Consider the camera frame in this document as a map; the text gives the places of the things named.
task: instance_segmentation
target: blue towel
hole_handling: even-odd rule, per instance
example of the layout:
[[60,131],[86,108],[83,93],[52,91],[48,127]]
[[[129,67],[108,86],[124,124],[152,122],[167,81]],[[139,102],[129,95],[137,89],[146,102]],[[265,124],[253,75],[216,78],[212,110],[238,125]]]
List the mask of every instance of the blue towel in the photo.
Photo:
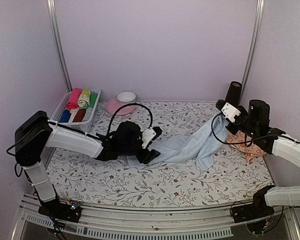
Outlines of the blue towel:
[[[159,162],[181,163],[196,157],[196,168],[198,170],[205,170],[211,167],[214,163],[214,153],[222,145],[216,140],[211,131],[211,122],[214,117],[190,137],[175,136],[163,143],[154,141],[149,146],[149,149],[155,149],[161,155],[153,159],[149,164]],[[227,123],[222,115],[218,116],[213,123],[214,133],[222,141],[225,141],[228,136]],[[127,159],[129,166],[132,168],[144,166],[143,163],[139,163],[135,156],[129,156]]]
[[70,111],[68,109],[64,110],[60,117],[59,123],[67,123],[70,119],[70,116],[71,116]]

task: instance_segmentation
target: laundry basket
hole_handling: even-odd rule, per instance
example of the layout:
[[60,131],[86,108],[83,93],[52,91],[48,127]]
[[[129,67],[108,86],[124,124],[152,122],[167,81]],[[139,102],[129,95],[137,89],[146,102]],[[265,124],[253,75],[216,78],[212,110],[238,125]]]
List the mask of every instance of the laundry basket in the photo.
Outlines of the laundry basket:
[[[87,121],[83,121],[83,122],[63,122],[63,123],[61,123],[62,125],[65,125],[69,128],[81,130],[83,132],[89,132],[91,130],[92,123],[94,122],[94,119],[96,117],[97,105],[98,105],[99,97],[100,97],[100,94],[101,94],[101,90],[99,90],[99,91],[93,91],[92,90],[91,93],[92,94],[97,93],[98,96],[96,97],[95,104],[93,106],[92,113],[91,113],[89,119]],[[70,95],[71,95],[71,92],[68,92],[68,93],[65,94],[62,101],[59,103],[58,107],[53,112],[53,114],[51,116],[52,120],[55,120],[55,121],[60,120],[60,118],[62,116],[62,113],[66,109],[66,105],[68,103]]]

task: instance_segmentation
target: white bowl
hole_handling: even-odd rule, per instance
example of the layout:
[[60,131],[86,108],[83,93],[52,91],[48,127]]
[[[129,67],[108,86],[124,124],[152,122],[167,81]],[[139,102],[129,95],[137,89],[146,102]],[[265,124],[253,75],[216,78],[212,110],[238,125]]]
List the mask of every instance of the white bowl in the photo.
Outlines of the white bowl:
[[122,104],[133,104],[136,102],[136,95],[133,92],[125,91],[116,96],[116,99]]

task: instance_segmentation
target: pink plate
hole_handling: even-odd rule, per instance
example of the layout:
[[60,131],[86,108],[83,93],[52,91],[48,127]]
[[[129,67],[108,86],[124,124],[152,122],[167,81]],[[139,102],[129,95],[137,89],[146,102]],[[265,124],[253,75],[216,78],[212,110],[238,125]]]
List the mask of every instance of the pink plate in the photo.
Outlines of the pink plate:
[[[111,113],[114,114],[120,107],[123,105],[118,101],[116,97],[110,99],[106,106],[105,109]],[[136,106],[127,106],[123,109],[121,109],[116,115],[117,116],[123,116],[132,113],[136,109]]]

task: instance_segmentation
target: white wall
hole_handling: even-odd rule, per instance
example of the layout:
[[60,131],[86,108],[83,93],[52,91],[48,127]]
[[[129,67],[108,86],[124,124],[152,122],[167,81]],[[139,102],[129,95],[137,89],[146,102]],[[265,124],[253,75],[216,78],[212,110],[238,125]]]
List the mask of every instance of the white wall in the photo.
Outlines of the white wall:
[[19,125],[37,110],[51,113],[65,93],[46,1],[0,0],[0,240],[28,186],[6,148]]
[[257,1],[58,0],[74,87],[102,100],[133,91],[139,100],[216,101],[241,81]]
[[[270,125],[300,140],[300,0],[265,1],[245,106],[250,99],[266,101]],[[300,169],[278,157],[265,159],[277,185],[300,185]]]

